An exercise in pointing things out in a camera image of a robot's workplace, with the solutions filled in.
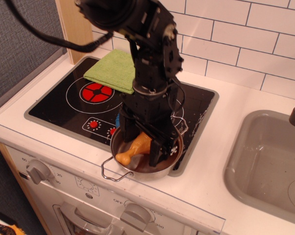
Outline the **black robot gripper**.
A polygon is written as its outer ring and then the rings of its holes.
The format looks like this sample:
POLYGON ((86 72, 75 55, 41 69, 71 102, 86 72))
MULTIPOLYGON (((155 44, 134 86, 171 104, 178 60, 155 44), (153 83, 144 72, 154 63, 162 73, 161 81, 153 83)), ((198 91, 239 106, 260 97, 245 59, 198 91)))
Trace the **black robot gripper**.
POLYGON ((132 94, 122 93, 120 128, 124 142, 130 142, 144 132, 151 139, 149 165, 169 158, 178 138, 171 121, 171 114, 179 110, 176 102, 179 85, 167 84, 162 90, 135 90, 132 94))

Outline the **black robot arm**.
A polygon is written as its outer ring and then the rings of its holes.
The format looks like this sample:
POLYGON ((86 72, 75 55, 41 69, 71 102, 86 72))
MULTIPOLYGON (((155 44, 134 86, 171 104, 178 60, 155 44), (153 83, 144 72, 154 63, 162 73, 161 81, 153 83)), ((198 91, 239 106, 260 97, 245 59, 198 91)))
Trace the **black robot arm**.
POLYGON ((156 166, 178 138, 171 114, 183 106, 176 101, 183 92, 176 77, 183 58, 173 15, 157 0, 78 0, 76 5, 91 24, 129 41, 134 92, 121 96, 121 132, 125 142, 145 132, 151 138, 149 165, 156 166))

